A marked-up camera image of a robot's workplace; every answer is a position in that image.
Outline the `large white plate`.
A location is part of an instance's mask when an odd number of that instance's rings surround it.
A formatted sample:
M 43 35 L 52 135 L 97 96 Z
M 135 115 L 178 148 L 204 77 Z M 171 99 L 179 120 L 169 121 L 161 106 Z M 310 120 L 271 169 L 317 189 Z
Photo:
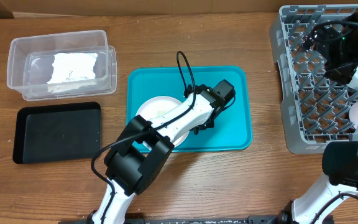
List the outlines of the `large white plate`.
M 145 120 L 161 116 L 175 107 L 179 106 L 182 102 L 171 96 L 156 96 L 147 100 L 140 106 L 136 115 L 141 115 Z M 188 137 L 189 131 L 182 137 L 178 138 L 175 142 L 175 146 L 182 144 Z M 134 146 L 142 153 L 148 153 L 150 150 L 147 149 L 143 144 L 134 143 Z

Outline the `white napkin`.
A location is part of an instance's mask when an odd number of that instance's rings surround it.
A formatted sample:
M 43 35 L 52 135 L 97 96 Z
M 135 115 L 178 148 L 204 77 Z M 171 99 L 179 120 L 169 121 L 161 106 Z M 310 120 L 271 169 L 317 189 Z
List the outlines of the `white napkin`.
M 96 78 L 96 53 L 59 53 L 54 55 L 53 72 L 48 84 L 76 82 Z

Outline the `black plastic tray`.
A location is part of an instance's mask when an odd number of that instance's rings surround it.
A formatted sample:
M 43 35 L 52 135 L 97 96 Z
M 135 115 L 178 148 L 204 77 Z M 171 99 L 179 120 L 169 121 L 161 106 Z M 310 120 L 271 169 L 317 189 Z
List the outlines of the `black plastic tray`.
M 12 160 L 16 164 L 87 159 L 101 149 L 97 102 L 22 108 L 17 113 Z

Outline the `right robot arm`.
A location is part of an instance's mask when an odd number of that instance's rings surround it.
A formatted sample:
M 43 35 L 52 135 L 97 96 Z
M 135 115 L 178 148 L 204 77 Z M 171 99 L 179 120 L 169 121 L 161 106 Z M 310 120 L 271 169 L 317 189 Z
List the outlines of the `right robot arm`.
M 270 40 L 287 148 L 323 156 L 319 179 L 277 223 L 329 223 L 358 196 L 358 4 L 282 6 Z

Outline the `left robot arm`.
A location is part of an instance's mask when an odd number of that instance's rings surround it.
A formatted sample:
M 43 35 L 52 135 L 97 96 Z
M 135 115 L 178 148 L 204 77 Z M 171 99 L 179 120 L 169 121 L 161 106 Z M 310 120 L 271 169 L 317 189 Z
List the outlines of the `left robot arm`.
M 97 176 L 108 186 L 100 207 L 88 215 L 87 223 L 124 223 L 133 198 L 158 176 L 175 141 L 190 131 L 198 134 L 213 128 L 214 120 L 235 94 L 225 80 L 214 88 L 189 85 L 187 99 L 169 112 L 149 120 L 140 115 L 132 118 L 117 141 L 103 149 L 107 170 Z

